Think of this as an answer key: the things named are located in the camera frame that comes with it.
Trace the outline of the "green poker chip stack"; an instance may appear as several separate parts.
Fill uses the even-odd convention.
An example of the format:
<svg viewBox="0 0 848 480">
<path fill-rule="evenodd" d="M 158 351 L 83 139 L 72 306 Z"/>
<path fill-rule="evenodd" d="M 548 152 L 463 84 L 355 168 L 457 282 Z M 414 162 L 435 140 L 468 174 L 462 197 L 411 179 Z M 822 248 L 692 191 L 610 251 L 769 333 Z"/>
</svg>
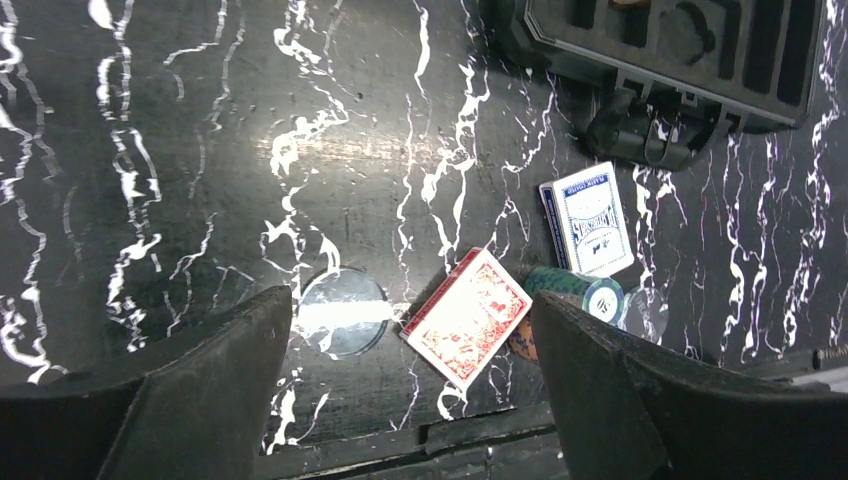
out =
<svg viewBox="0 0 848 480">
<path fill-rule="evenodd" d="M 523 288 L 531 297 L 542 291 L 552 292 L 610 325 L 619 323 L 624 310 L 623 289 L 612 278 L 537 267 L 526 276 Z"/>
</svg>

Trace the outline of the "blue playing card deck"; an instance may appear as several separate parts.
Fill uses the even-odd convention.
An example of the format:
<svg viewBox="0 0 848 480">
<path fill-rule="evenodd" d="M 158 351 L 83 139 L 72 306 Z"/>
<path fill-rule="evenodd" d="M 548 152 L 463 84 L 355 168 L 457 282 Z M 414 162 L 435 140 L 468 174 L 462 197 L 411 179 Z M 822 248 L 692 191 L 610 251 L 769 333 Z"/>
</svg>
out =
<svg viewBox="0 0 848 480">
<path fill-rule="evenodd" d="M 538 190 L 560 267 L 611 277 L 633 264 L 613 163 L 545 182 Z"/>
</svg>

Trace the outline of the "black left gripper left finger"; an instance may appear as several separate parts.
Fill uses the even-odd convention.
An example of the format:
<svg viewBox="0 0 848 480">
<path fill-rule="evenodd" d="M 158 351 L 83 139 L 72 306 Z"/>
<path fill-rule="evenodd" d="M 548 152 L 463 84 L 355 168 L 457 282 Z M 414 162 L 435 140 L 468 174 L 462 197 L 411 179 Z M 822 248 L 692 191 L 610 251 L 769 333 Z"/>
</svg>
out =
<svg viewBox="0 0 848 480">
<path fill-rule="evenodd" d="M 1 391 L 5 479 L 248 479 L 292 322 L 269 288 L 136 353 Z"/>
</svg>

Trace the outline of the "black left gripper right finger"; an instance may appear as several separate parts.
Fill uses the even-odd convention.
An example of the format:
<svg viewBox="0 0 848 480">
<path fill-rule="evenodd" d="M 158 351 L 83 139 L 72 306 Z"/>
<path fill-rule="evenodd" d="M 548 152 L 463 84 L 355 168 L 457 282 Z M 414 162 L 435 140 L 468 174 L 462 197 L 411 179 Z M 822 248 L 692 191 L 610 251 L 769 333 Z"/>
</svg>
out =
<svg viewBox="0 0 848 480">
<path fill-rule="evenodd" d="M 847 397 L 709 365 L 551 294 L 531 326 L 574 479 L 843 479 Z"/>
</svg>

